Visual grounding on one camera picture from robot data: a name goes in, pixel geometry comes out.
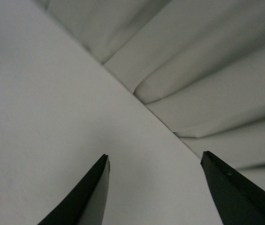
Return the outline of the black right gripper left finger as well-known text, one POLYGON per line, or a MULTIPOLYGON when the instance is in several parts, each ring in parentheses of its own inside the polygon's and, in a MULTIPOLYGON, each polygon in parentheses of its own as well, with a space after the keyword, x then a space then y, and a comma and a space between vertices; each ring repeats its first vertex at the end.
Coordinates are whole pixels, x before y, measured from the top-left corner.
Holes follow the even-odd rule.
POLYGON ((108 194, 109 173, 109 158, 104 154, 39 224, 102 224, 108 194))

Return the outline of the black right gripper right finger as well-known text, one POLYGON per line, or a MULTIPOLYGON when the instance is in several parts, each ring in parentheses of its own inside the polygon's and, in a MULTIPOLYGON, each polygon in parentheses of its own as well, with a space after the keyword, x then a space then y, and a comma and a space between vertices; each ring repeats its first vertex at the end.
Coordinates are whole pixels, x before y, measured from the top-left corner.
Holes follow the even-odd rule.
POLYGON ((201 166, 225 225, 265 225, 265 191, 210 151, 201 166))

